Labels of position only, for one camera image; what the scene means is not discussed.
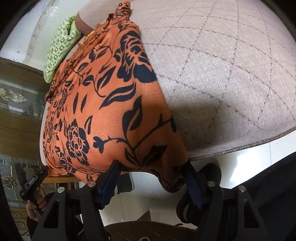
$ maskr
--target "green patterned cloth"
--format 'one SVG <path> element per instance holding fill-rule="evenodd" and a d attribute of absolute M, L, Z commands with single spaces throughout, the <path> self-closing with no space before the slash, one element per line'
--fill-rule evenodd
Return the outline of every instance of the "green patterned cloth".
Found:
<path fill-rule="evenodd" d="M 66 18 L 59 26 L 50 44 L 43 71 L 43 77 L 47 83 L 52 81 L 56 68 L 81 37 L 81 33 L 77 30 L 74 20 L 75 15 Z"/>

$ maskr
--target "black floral pattern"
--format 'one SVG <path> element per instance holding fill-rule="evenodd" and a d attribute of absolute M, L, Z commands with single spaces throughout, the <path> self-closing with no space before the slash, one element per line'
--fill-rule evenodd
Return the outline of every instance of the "black floral pattern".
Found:
<path fill-rule="evenodd" d="M 67 138 L 66 147 L 70 157 L 76 158 L 81 164 L 89 166 L 86 154 L 89 152 L 89 144 L 86 140 L 85 130 L 78 127 L 76 119 L 71 125 L 65 127 Z"/>
<path fill-rule="evenodd" d="M 119 4 L 61 63 L 46 95 L 44 153 L 58 175 L 92 181 L 116 159 L 123 171 L 153 173 L 175 191 L 181 181 L 173 167 L 186 160 L 170 151 L 182 155 L 182 140 L 130 13 L 130 3 Z"/>

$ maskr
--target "metal bolt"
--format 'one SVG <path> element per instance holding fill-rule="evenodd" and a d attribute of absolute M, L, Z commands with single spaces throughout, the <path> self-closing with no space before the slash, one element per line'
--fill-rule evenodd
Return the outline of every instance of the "metal bolt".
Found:
<path fill-rule="evenodd" d="M 208 182 L 207 182 L 207 185 L 208 185 L 209 187 L 214 187 L 216 184 L 215 184 L 214 182 L 212 182 L 212 181 L 208 181 Z"/>
<path fill-rule="evenodd" d="M 247 189 L 246 189 L 246 187 L 244 187 L 244 186 L 239 186 L 239 190 L 240 190 L 241 192 L 245 192 Z"/>
<path fill-rule="evenodd" d="M 151 239 L 147 236 L 139 238 L 139 241 L 151 241 Z"/>
<path fill-rule="evenodd" d="M 96 185 L 96 182 L 91 181 L 87 184 L 89 187 L 94 187 Z"/>
<path fill-rule="evenodd" d="M 60 188 L 57 189 L 57 192 L 58 193 L 62 193 L 63 191 L 65 191 L 65 188 L 64 187 L 60 187 Z"/>

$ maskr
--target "black device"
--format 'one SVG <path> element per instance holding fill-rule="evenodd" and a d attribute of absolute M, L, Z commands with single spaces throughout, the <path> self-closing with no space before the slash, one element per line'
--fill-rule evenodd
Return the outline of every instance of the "black device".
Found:
<path fill-rule="evenodd" d="M 30 180 L 27 180 L 26 172 L 24 171 L 23 167 L 20 164 L 17 164 L 15 166 L 15 169 L 17 172 L 17 178 L 22 187 L 20 191 L 20 197 L 25 201 L 27 200 L 31 201 L 37 207 L 37 211 L 40 213 L 40 215 L 42 215 L 43 212 L 41 211 L 41 209 L 37 204 L 37 200 L 34 197 L 34 192 L 40 186 L 43 180 L 47 177 L 48 167 L 47 166 L 41 167 L 41 170 L 34 173 L 33 177 Z"/>
<path fill-rule="evenodd" d="M 86 240 L 108 241 L 98 209 L 103 209 L 114 195 L 121 172 L 114 160 L 109 170 L 83 188 L 58 191 L 52 197 L 32 241 L 79 240 L 81 234 L 75 215 L 83 220 Z M 221 188 L 194 170 L 190 162 L 182 169 L 191 200 L 196 205 L 198 232 L 192 241 L 269 241 L 264 222 L 245 187 Z"/>

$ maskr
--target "wooden board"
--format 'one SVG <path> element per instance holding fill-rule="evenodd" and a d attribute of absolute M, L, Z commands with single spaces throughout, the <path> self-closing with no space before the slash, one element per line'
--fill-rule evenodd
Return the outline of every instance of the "wooden board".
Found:
<path fill-rule="evenodd" d="M 28 65 L 0 58 L 0 78 L 13 79 L 33 86 L 41 93 L 47 93 L 49 84 L 43 78 L 43 72 Z"/>
<path fill-rule="evenodd" d="M 77 177 L 46 177 L 42 183 L 72 183 L 80 181 Z"/>
<path fill-rule="evenodd" d="M 0 110 L 0 153 L 40 161 L 41 120 Z"/>

